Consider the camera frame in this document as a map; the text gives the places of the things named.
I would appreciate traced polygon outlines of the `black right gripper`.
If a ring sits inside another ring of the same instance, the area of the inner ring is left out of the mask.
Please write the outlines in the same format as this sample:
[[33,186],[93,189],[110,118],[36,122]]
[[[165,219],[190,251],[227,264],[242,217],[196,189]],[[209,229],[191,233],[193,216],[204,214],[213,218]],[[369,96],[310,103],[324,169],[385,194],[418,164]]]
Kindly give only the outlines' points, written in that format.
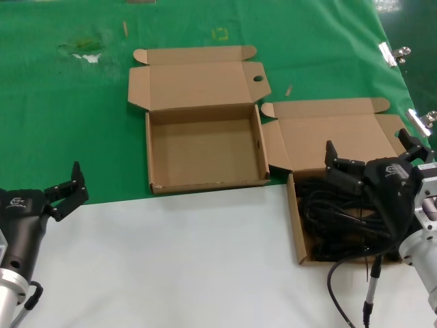
[[397,138],[405,150],[399,158],[376,159],[365,165],[363,161],[339,158],[331,140],[326,142],[325,154],[327,181],[352,195],[362,193],[364,182],[365,192],[380,213],[395,246],[407,237],[413,220],[411,163],[417,159],[424,163],[434,162],[434,150],[405,128],[399,130]]

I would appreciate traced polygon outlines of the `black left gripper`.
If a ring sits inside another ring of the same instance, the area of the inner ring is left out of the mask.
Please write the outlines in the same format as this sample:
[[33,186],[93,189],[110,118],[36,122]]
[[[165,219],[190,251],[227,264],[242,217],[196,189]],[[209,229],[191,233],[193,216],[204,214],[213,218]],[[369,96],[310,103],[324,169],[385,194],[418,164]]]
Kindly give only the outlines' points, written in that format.
[[51,214],[56,222],[60,222],[88,199],[88,190],[84,187],[84,175],[78,161],[73,164],[69,181],[49,187],[44,192],[36,189],[2,189],[1,232],[8,246],[1,268],[31,279],[46,233],[48,201],[62,200],[52,209]]

